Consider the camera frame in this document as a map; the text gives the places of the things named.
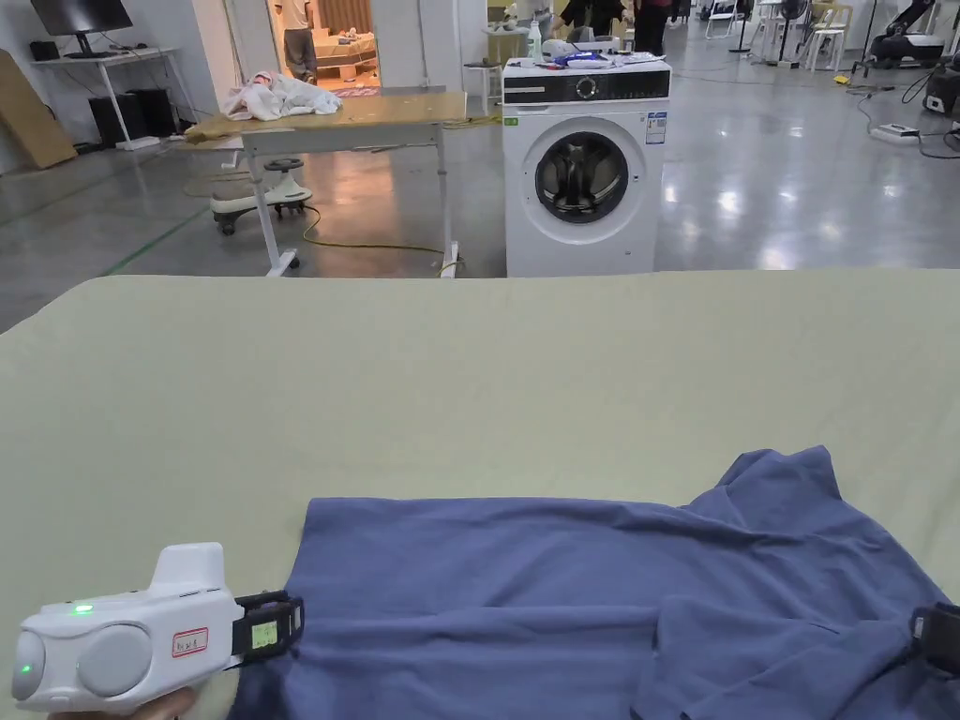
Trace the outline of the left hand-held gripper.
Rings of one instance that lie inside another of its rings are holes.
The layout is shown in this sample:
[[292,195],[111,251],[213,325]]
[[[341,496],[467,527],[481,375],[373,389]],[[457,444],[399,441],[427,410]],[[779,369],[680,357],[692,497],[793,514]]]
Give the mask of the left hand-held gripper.
[[21,624],[11,695],[19,710],[132,713],[153,699],[294,647],[304,599],[234,599],[222,545],[162,550],[144,590],[42,607]]

